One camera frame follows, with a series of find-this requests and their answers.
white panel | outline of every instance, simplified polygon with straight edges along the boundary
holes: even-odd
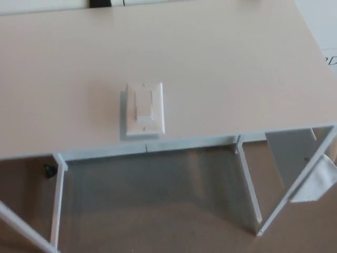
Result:
[[[312,172],[290,200],[308,202],[319,200],[337,182],[337,167],[325,154],[315,164]]]
[[[87,0],[1,0],[0,15],[87,7]]]

floor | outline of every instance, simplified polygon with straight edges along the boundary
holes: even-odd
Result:
[[[244,146],[265,217],[283,190],[265,143]],[[49,238],[56,178],[52,158],[0,162],[0,199]],[[290,204],[261,238],[249,229],[240,167],[227,147],[70,163],[62,253],[335,252],[337,187]],[[0,221],[0,252],[40,252]]]

light switch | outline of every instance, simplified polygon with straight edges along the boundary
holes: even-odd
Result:
[[[145,86],[135,92],[136,96],[136,118],[138,121],[153,120],[152,92]]]
[[[163,84],[128,84],[126,135],[151,134],[165,134]]]

wall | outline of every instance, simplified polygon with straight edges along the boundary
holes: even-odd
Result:
[[[337,1],[296,0],[296,3],[320,48],[337,48]]]

black object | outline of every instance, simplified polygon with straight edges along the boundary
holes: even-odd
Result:
[[[57,167],[55,167],[55,166],[45,164],[45,165],[43,165],[43,168],[44,168],[44,172],[46,174],[46,177],[48,179],[52,178],[53,176],[55,176],[57,174]]]
[[[111,0],[90,0],[90,8],[111,7]]]

